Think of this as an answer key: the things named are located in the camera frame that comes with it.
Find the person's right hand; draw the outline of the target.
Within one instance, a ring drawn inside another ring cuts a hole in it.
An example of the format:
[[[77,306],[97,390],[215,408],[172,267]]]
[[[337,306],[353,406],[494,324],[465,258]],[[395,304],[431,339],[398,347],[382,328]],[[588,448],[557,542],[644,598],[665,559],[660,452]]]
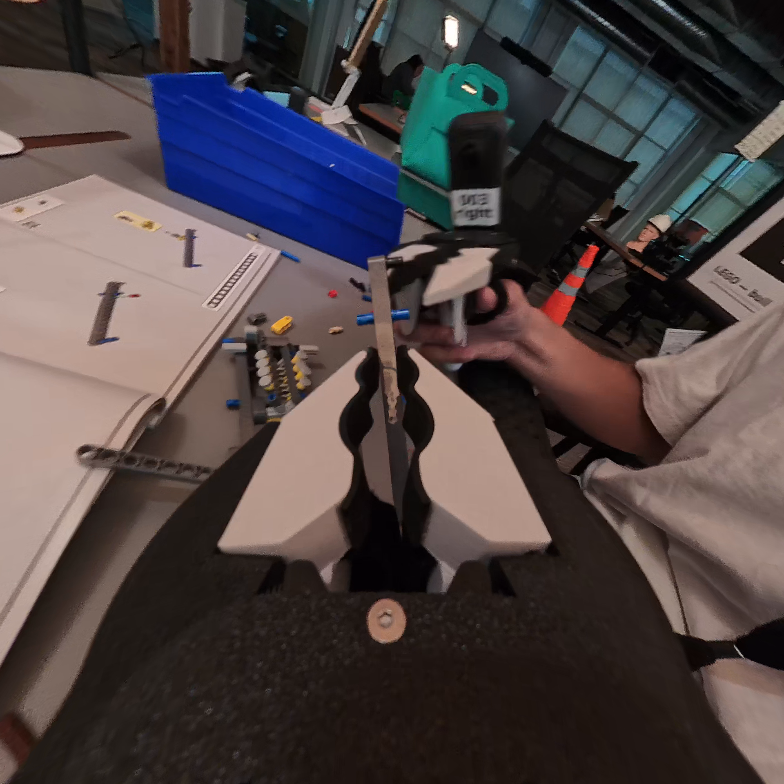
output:
[[[512,360],[526,346],[534,328],[548,326],[550,322],[530,304],[515,281],[504,280],[503,285],[506,306],[501,314],[484,325],[468,327],[465,339],[458,340],[454,328],[443,325],[439,318],[426,317],[407,335],[403,324],[396,324],[397,341],[416,348],[429,361],[443,366],[464,365],[475,360]]]

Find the orange traffic cone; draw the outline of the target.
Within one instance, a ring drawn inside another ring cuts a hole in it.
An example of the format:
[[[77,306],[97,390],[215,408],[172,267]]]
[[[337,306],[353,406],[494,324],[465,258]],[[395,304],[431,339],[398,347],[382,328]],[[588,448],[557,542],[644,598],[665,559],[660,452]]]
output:
[[[598,245],[589,245],[573,269],[544,302],[541,310],[554,322],[554,324],[558,326],[564,325],[575,303],[576,296],[593,266],[598,252]]]

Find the blue storage bin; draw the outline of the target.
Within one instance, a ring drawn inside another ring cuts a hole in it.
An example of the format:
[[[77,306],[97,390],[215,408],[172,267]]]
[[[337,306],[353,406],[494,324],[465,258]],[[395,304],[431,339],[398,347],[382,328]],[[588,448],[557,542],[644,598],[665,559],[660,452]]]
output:
[[[356,267],[399,245],[391,161],[219,72],[147,81],[171,191]]]

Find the long dark grey lego beam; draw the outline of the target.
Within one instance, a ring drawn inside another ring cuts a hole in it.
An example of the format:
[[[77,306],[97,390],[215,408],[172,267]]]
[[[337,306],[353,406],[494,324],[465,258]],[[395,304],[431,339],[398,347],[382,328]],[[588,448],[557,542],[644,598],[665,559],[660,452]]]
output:
[[[367,261],[379,357],[382,414],[390,487],[398,525],[404,521],[404,495],[408,475],[408,446],[402,425],[401,399],[397,379],[397,355],[388,285],[386,258],[371,257]]]
[[[81,465],[91,469],[123,471],[189,485],[199,485],[215,473],[214,468],[206,465],[96,445],[80,446],[75,456]]]

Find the curved wooden desk lamp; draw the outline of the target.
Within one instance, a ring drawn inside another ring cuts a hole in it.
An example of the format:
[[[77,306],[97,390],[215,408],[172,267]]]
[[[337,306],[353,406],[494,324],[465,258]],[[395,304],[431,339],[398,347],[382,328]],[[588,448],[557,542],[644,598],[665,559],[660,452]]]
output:
[[[334,101],[321,110],[321,123],[330,130],[351,137],[363,147],[367,146],[365,136],[359,128],[348,105],[354,88],[361,77],[361,64],[368,46],[373,42],[376,30],[383,21],[388,1],[374,1],[367,9],[348,57],[341,61],[345,79]]]

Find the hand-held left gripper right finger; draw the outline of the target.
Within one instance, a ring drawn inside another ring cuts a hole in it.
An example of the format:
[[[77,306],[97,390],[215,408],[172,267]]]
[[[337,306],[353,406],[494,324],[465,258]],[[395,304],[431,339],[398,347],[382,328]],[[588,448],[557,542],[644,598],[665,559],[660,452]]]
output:
[[[400,348],[408,450],[401,533],[423,555],[424,589],[445,593],[470,561],[543,553],[552,538],[493,416],[417,350]]]

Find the dark wall screen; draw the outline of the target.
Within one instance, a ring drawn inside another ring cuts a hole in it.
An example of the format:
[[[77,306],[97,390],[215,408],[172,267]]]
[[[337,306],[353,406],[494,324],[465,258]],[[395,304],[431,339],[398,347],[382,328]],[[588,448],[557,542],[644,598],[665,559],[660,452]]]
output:
[[[552,68],[511,38],[499,41],[478,31],[470,44],[465,63],[485,68],[506,84],[506,117],[513,122],[510,147],[522,151],[544,121],[552,121],[567,90],[551,77]]]

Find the wooden post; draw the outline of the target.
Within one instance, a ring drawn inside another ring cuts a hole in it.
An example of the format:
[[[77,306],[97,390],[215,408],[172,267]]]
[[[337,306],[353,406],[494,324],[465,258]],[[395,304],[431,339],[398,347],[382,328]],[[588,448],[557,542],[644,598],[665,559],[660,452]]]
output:
[[[186,73],[191,67],[189,1],[158,1],[159,54],[162,69]]]

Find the black framed marker sign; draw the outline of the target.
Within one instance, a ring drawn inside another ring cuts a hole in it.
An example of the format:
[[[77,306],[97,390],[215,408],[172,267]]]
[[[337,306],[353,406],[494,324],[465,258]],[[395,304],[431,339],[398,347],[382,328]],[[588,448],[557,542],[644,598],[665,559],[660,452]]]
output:
[[[687,277],[737,321],[783,302],[783,200],[752,220]]]

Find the open lego instruction booklet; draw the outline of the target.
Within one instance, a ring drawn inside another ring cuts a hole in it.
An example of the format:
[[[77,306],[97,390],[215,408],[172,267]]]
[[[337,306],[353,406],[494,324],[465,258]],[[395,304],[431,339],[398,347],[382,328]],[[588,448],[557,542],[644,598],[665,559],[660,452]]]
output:
[[[108,470],[188,387],[277,249],[88,176],[1,209],[1,661]]]

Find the teal felt bag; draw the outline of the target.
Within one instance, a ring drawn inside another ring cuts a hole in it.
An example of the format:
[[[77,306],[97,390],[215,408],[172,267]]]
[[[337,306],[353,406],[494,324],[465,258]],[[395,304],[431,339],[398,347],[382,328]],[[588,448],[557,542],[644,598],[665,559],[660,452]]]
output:
[[[425,67],[401,133],[397,199],[441,229],[452,228],[448,127],[462,114],[504,113],[506,82],[479,64]]]

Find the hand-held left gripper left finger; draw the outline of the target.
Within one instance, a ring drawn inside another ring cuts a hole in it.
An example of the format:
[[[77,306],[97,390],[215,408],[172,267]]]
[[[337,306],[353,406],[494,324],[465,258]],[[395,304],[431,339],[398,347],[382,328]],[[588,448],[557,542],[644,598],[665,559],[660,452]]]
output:
[[[315,566],[328,589],[360,534],[346,511],[367,487],[361,444],[379,385],[374,349],[358,352],[275,429],[219,539],[221,554]]]

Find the brown lego axle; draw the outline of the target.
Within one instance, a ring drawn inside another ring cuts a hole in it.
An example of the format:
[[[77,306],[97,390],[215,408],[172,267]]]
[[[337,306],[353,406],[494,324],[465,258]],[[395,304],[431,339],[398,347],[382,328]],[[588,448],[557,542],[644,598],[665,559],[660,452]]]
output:
[[[15,713],[6,713],[1,718],[1,742],[18,767],[25,764],[37,743],[27,724]]]

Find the person's right forearm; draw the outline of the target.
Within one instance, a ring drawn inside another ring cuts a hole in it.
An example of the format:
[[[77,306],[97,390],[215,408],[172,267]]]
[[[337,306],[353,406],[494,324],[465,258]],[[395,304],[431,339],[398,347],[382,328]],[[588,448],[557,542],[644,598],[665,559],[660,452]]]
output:
[[[537,309],[518,345],[522,375],[586,434],[647,464],[669,452],[644,409],[632,364],[599,354]]]

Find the silver air duct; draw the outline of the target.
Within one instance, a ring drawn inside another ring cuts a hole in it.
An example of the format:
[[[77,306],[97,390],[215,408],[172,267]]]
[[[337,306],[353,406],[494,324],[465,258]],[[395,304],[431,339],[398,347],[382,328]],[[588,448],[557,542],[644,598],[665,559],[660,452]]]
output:
[[[782,1],[617,2],[705,68],[782,83]]]

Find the grey lego car chassis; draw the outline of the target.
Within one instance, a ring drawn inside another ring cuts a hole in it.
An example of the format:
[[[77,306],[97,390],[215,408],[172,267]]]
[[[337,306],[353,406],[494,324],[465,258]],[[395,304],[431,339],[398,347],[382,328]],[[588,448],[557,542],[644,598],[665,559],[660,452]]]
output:
[[[240,409],[227,410],[240,412],[247,424],[279,423],[308,396],[308,361],[319,355],[319,347],[269,339],[255,326],[247,328],[243,337],[223,339],[220,347],[233,356],[237,383],[233,398],[241,401]]]

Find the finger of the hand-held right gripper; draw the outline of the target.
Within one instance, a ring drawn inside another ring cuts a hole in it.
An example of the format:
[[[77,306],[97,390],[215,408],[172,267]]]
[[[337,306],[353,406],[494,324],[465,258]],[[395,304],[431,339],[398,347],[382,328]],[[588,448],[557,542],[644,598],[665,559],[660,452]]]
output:
[[[438,263],[423,292],[424,305],[438,305],[483,289],[493,273],[492,248],[467,248]]]
[[[423,298],[439,264],[437,244],[413,241],[389,254],[389,293],[394,309],[406,310],[408,319],[394,324],[401,339],[416,330]]]

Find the bust with white helmet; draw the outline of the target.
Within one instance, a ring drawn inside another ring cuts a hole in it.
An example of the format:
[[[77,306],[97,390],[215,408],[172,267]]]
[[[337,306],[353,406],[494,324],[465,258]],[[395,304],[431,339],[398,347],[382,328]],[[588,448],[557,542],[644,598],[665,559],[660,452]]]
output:
[[[672,225],[672,218],[668,214],[652,216],[644,225],[636,239],[628,241],[626,248],[630,252],[642,254],[646,247],[654,240],[660,238]]]

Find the black mesh office chair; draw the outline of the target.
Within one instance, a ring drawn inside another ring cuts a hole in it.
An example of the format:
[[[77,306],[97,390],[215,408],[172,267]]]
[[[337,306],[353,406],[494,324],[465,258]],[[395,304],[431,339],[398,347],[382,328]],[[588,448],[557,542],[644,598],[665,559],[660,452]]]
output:
[[[502,225],[521,263],[541,272],[638,165],[543,121],[504,174]]]

